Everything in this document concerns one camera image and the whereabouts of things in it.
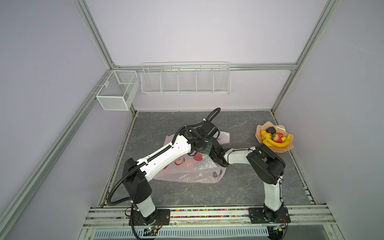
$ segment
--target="beige bowl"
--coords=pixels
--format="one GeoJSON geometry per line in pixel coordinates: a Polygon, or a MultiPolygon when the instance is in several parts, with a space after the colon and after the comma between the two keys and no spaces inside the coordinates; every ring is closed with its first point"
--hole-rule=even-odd
{"type": "MultiPolygon", "coordinates": [[[[288,137],[288,135],[291,134],[291,133],[287,133],[285,131],[285,127],[283,125],[274,125],[271,122],[266,122],[264,125],[257,125],[257,128],[256,128],[256,138],[259,141],[259,143],[263,143],[262,135],[261,135],[260,132],[262,130],[266,130],[269,127],[274,127],[276,129],[276,132],[284,134],[284,137],[288,137]]],[[[286,147],[272,146],[272,147],[269,147],[269,148],[272,151],[274,151],[274,152],[286,152],[286,151],[288,151],[288,150],[290,150],[290,149],[292,149],[294,147],[293,144],[292,144],[292,141],[293,141],[293,134],[291,134],[291,141],[290,141],[290,143],[286,147]]]]}

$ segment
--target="dark brown fruit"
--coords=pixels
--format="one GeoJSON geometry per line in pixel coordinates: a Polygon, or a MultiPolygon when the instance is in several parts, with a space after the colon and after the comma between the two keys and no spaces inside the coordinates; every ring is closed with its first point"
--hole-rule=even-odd
{"type": "Polygon", "coordinates": [[[267,133],[274,134],[276,132],[276,129],[274,127],[269,127],[265,130],[267,133]]]}

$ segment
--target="pink plastic bag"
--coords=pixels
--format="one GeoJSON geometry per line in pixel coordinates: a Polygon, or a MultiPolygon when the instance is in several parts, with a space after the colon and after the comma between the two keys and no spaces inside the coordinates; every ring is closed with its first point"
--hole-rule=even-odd
{"type": "MultiPolygon", "coordinates": [[[[172,141],[173,136],[166,136],[164,145],[172,141]]],[[[217,141],[220,144],[229,143],[229,133],[220,131],[217,141]]],[[[195,156],[184,154],[158,172],[154,179],[171,182],[216,183],[224,173],[225,167],[214,163],[208,155],[198,152],[195,156]]]]}

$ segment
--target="table surface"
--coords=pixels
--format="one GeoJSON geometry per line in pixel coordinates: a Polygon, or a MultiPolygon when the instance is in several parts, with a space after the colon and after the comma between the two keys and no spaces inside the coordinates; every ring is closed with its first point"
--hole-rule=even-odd
{"type": "MultiPolygon", "coordinates": [[[[137,160],[163,146],[165,137],[174,134],[183,125],[200,122],[209,112],[139,112],[130,134],[123,161],[116,175],[122,177],[125,160],[137,160]]],[[[257,125],[275,123],[269,111],[222,111],[212,121],[219,130],[230,133],[231,147],[247,148],[258,144],[255,136],[257,125]]],[[[288,152],[278,153],[286,162],[282,197],[286,205],[308,205],[295,165],[288,152]]],[[[263,181],[249,164],[229,165],[218,183],[180,183],[151,180],[152,199],[156,206],[214,206],[214,205],[262,205],[264,203],[263,181]]],[[[112,201],[127,197],[123,185],[114,194],[112,201]]],[[[123,202],[117,207],[130,206],[123,202]]]]}

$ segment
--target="mesh basket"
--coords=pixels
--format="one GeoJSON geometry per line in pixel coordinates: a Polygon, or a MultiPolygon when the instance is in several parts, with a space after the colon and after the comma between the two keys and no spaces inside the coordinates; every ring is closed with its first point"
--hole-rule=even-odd
{"type": "Polygon", "coordinates": [[[138,88],[136,71],[113,70],[96,98],[104,110],[129,110],[138,88]]]}
{"type": "Polygon", "coordinates": [[[231,92],[229,65],[143,68],[141,90],[144,94],[228,94],[231,92]]]}

